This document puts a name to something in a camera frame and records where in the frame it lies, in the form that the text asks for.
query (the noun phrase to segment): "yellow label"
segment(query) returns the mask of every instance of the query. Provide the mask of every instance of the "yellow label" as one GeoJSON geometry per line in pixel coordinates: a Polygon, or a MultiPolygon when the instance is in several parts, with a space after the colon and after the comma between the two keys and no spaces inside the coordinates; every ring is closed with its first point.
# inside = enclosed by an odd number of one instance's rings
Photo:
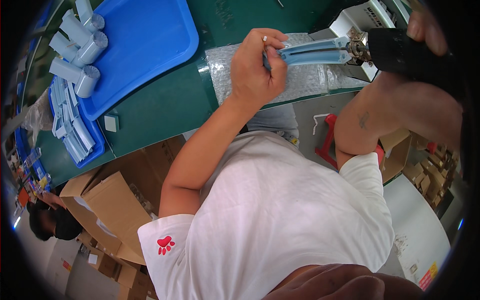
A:
{"type": "Polygon", "coordinates": [[[38,184],[40,184],[40,186],[42,187],[42,189],[45,188],[45,186],[47,185],[47,183],[48,183],[47,177],[42,178],[42,179],[38,182],[38,184]]]}
{"type": "Polygon", "coordinates": [[[438,268],[437,268],[437,262],[433,262],[432,266],[430,267],[430,276],[432,276],[432,279],[437,276],[438,273],[438,268]]]}

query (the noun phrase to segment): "gray pants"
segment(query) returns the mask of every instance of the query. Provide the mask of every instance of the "gray pants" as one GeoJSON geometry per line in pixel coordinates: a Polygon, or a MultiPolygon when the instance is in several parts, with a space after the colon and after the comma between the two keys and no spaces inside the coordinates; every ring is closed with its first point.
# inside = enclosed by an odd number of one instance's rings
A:
{"type": "MultiPolygon", "coordinates": [[[[285,104],[269,108],[257,113],[247,122],[249,131],[264,130],[279,134],[298,148],[299,130],[293,105],[285,104]]],[[[183,134],[188,140],[196,129],[183,134]]]]}

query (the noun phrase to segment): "white t-shirt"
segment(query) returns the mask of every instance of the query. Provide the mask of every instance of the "white t-shirt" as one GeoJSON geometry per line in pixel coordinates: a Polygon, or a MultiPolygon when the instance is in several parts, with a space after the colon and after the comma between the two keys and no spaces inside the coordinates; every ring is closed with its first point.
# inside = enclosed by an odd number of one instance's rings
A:
{"type": "Polygon", "coordinates": [[[393,245],[377,154],[339,173],[271,132],[239,135],[205,185],[195,215],[138,229],[159,299],[261,299],[310,264],[376,272],[393,245]]]}

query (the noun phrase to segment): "green workbench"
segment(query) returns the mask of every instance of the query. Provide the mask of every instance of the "green workbench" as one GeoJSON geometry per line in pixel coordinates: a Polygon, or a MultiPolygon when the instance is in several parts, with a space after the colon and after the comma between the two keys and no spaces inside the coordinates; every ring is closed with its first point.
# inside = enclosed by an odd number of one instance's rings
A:
{"type": "MultiPolygon", "coordinates": [[[[103,115],[98,118],[106,138],[102,156],[78,169],[61,140],[51,132],[39,133],[36,145],[42,149],[40,161],[51,175],[52,184],[56,186],[119,156],[200,127],[218,108],[205,61],[206,49],[240,43],[255,27],[271,27],[285,33],[308,32],[331,0],[281,1],[284,8],[277,0],[188,0],[200,36],[198,50],[190,60],[143,84],[105,113],[119,117],[118,132],[105,131],[103,115]]],[[[93,0],[92,6],[96,7],[100,2],[93,0]]],[[[71,7],[74,4],[69,0],[60,5],[49,25],[49,35],[55,33],[61,17],[71,7]]],[[[48,47],[50,38],[45,36],[40,42],[36,56],[43,57],[34,58],[32,69],[36,65],[39,68],[45,64],[49,66],[55,56],[48,47]]],[[[36,80],[30,83],[37,88],[26,84],[28,96],[25,98],[36,99],[35,96],[40,95],[35,93],[41,94],[50,84],[52,74],[48,73],[48,68],[46,70],[40,75],[36,72],[36,80]]],[[[359,89],[337,90],[333,93],[359,89]]]]}

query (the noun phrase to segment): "face mask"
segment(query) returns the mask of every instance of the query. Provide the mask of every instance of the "face mask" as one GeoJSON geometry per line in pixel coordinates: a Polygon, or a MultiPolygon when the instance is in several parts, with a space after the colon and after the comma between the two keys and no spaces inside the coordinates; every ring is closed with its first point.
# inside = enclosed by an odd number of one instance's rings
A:
{"type": "Polygon", "coordinates": [[[78,223],[68,210],[59,207],[55,210],[54,214],[55,220],[57,221],[55,237],[60,240],[73,240],[82,233],[82,225],[78,223]]]}

